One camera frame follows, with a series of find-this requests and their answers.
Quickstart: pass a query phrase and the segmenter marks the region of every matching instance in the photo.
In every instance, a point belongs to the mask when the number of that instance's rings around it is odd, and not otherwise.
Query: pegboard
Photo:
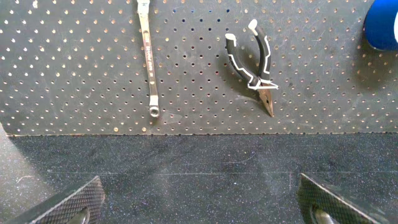
[[[136,1],[5,1],[0,120],[15,135],[396,132],[398,54],[364,39],[371,4],[152,1],[155,119]],[[252,19],[271,45],[273,118],[226,54],[229,32],[257,69]]]

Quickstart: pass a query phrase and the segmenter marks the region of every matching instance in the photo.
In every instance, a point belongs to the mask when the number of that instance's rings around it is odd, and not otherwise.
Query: needle-nose pliers
[[[267,36],[264,34],[263,29],[257,26],[256,19],[253,19],[248,27],[256,37],[260,48],[259,70],[257,72],[252,72],[240,61],[238,57],[238,46],[236,44],[236,37],[234,34],[225,34],[226,50],[229,60],[236,72],[248,82],[248,88],[259,92],[260,99],[264,103],[268,113],[271,116],[274,116],[270,90],[278,88],[278,85],[273,84],[270,81],[269,70],[271,67],[271,50],[269,48]]]

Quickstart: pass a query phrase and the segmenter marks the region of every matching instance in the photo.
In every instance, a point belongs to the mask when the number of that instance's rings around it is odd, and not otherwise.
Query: blue tape roll
[[[365,20],[365,36],[379,50],[398,50],[398,0],[375,0]]]

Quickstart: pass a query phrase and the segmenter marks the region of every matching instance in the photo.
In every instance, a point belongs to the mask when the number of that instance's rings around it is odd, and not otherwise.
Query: black handle
[[[256,86],[259,82],[259,78],[256,74],[253,74],[250,70],[248,70],[240,61],[235,35],[225,34],[225,39],[226,51],[234,69],[244,80],[249,83],[249,85]]]
[[[257,20],[253,19],[249,24],[249,29],[256,37],[257,43],[260,48],[260,64],[257,75],[265,80],[270,80],[271,69],[271,49],[267,40],[264,30],[257,26]]]

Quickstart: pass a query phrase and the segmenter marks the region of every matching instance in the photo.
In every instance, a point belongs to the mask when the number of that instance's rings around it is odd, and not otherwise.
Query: combination wrench
[[[139,15],[139,22],[141,23],[142,40],[144,42],[145,60],[149,79],[149,113],[152,117],[158,118],[160,115],[159,96],[156,88],[155,67],[152,55],[152,45],[150,43],[148,19],[150,0],[137,0],[137,3],[137,12]]]

